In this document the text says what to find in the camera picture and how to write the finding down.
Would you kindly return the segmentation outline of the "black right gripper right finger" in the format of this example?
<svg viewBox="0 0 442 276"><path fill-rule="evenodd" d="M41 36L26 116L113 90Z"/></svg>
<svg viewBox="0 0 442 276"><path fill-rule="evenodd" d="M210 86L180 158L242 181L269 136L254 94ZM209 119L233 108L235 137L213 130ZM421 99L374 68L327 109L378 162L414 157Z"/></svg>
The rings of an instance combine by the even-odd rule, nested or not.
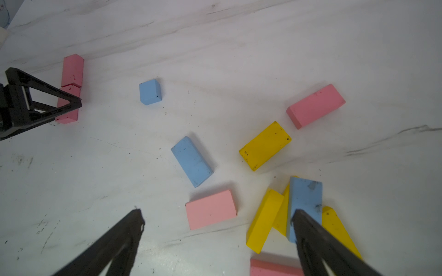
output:
<svg viewBox="0 0 442 276"><path fill-rule="evenodd" d="M291 223L297 237L300 264L306 276L327 276L325 266L337 276L378 276L309 214L297 209Z"/></svg>

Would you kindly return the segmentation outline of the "pink rectangular block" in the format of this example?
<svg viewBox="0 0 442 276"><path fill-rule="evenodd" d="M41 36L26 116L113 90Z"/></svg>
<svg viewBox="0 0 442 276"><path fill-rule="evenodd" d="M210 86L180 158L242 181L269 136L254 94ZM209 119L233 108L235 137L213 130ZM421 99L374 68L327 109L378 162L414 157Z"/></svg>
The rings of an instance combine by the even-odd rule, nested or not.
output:
<svg viewBox="0 0 442 276"><path fill-rule="evenodd" d="M62 87L61 90L64 92L67 92L69 94L72 94L76 97L79 97L80 93L81 93L81 89L75 85L67 85L65 87ZM59 98L57 107L59 108L61 106L65 106L67 104L69 104L68 100L64 100L64 99ZM58 123L61 123L61 124L69 124L69 123L76 122L78 120L78 112L79 112L78 109L76 109L72 112L69 112L69 113L66 113L64 115L57 117L55 121Z"/></svg>

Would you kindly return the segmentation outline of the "small blue cube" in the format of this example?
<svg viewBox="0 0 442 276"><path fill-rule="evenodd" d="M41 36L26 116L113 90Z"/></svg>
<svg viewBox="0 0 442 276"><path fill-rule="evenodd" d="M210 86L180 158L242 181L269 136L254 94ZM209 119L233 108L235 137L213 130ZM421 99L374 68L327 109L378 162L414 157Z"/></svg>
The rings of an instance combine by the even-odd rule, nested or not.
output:
<svg viewBox="0 0 442 276"><path fill-rule="evenodd" d="M162 101L160 83L156 79L139 84L140 102L144 105Z"/></svg>

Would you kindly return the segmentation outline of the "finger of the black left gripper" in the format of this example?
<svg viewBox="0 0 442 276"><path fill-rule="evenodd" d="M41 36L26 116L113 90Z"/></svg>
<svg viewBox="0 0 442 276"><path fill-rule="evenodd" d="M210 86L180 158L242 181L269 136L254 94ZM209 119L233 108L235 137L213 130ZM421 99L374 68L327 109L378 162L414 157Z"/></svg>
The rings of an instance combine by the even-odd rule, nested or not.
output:
<svg viewBox="0 0 442 276"><path fill-rule="evenodd" d="M55 121L61 115L82 107L79 97L62 91L40 79L10 67L5 71L8 84L1 86L1 140ZM68 100L59 108L32 100L30 88Z"/></svg>

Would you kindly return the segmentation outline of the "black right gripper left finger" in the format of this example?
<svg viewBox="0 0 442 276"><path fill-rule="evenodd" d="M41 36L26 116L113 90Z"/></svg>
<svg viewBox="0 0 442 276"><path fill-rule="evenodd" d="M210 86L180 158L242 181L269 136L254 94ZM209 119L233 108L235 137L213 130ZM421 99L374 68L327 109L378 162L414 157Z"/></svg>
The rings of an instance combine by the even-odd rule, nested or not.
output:
<svg viewBox="0 0 442 276"><path fill-rule="evenodd" d="M56 276L128 276L133 268L145 221L140 209L130 211L100 239L55 273Z"/></svg>

